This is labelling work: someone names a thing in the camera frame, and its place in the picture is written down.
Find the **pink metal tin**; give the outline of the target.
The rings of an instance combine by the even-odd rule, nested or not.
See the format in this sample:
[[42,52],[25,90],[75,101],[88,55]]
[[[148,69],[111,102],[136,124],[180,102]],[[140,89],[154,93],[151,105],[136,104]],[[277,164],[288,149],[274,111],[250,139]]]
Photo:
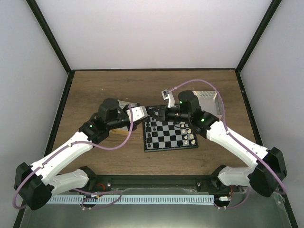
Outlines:
[[202,111],[209,112],[221,120],[223,108],[215,91],[193,91],[193,93],[198,98]]

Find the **yellow metal tin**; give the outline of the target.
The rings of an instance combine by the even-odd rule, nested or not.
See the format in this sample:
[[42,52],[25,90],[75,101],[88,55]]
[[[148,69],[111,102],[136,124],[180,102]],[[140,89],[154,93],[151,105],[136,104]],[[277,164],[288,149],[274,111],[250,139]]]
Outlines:
[[[130,102],[126,102],[126,101],[121,101],[119,100],[119,106],[121,109],[124,109],[125,107],[128,107],[128,105],[131,105],[132,107],[136,106],[136,103],[130,103]],[[119,135],[125,135],[127,136],[129,133],[128,127],[122,127],[122,128],[118,128],[118,129],[112,129],[110,131],[110,133],[115,133],[115,134],[119,134]]]

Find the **black aluminium frame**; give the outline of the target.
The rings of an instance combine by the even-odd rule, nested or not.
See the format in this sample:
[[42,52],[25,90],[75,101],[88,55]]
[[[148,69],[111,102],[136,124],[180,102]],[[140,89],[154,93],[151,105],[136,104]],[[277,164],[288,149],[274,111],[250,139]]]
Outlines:
[[[48,155],[51,153],[51,149],[53,148],[54,142],[55,142],[55,137],[58,132],[59,124],[62,118],[62,114],[64,111],[64,108],[66,106],[66,102],[68,99],[68,94],[72,85],[72,81],[74,79],[75,73],[78,71],[77,69],[72,70],[71,67],[69,66],[58,42],[56,41],[55,36],[53,35],[42,11],[40,10],[37,2],[35,0],[28,0],[27,5],[29,6],[30,10],[32,11],[34,17],[36,18],[37,22],[39,23],[41,29],[43,30],[46,38],[48,39],[48,42],[52,46],[52,49],[54,50],[58,60],[60,61],[61,65],[63,66],[67,78],[66,78],[66,84],[64,86],[64,90],[60,99],[59,107],[56,113],[56,117],[52,126],[52,130],[47,142],[46,150],[44,152],[45,155]],[[253,131],[253,135],[255,138],[255,141],[257,144],[262,145],[263,141],[260,136],[260,132],[258,130],[256,120],[254,118],[254,114],[252,112],[250,102],[246,93],[246,89],[244,87],[242,78],[241,78],[241,72],[244,69],[245,65],[247,64],[249,58],[251,57],[253,51],[255,50],[259,40],[261,39],[263,33],[265,32],[268,24],[270,23],[272,17],[276,13],[277,9],[281,5],[280,0],[273,0],[271,1],[268,9],[266,10],[260,24],[258,25],[248,47],[246,48],[239,64],[237,65],[236,68],[146,68],[146,69],[121,69],[122,72],[127,72],[127,71],[139,71],[139,72],[153,72],[153,71],[228,71],[228,70],[234,70],[236,74],[236,78],[238,81],[238,86],[239,89],[242,93],[243,97],[243,102],[246,107],[247,115],[251,124],[251,128]]]

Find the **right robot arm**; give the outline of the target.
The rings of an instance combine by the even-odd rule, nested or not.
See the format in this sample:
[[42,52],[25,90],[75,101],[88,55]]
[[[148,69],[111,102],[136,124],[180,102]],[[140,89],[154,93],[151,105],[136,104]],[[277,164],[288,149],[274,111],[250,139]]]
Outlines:
[[199,99],[191,90],[180,92],[178,100],[179,105],[158,105],[147,108],[147,112],[158,121],[187,123],[196,135],[224,147],[247,165],[244,168],[223,166],[211,179],[214,190],[223,191],[228,185],[246,186],[270,197],[283,186],[287,170],[283,153],[278,148],[268,149],[229,129],[223,119],[202,110]]

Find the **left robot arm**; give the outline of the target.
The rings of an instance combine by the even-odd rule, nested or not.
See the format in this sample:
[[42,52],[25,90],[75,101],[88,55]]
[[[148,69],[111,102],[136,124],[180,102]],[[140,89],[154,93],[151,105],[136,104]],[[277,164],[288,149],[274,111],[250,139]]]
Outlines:
[[133,122],[130,104],[121,108],[118,100],[105,99],[98,111],[67,142],[39,161],[31,165],[23,162],[16,168],[13,207],[19,209],[15,199],[17,196],[21,196],[25,202],[21,209],[29,207],[37,210],[43,207],[53,195],[62,190],[53,181],[62,169],[85,152],[99,147],[99,143],[109,136],[112,129],[127,126],[129,132],[132,132]]

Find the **black white chessboard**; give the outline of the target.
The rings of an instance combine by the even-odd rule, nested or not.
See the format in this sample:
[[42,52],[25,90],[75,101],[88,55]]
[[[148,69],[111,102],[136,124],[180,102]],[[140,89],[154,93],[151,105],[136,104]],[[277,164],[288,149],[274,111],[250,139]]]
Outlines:
[[[146,132],[146,123],[156,122],[156,126],[150,126],[151,132]],[[151,116],[148,116],[143,124],[143,144],[145,152],[158,152],[158,151],[169,151],[169,150],[180,150],[180,149],[194,149],[198,148],[198,140],[193,131],[190,134],[193,134],[193,139],[190,139],[190,134],[187,133],[187,130],[190,129],[188,124],[185,122],[161,122],[156,121]],[[151,148],[147,147],[147,134],[151,133],[152,142]],[[183,136],[187,135],[188,145],[184,145],[185,139]]]

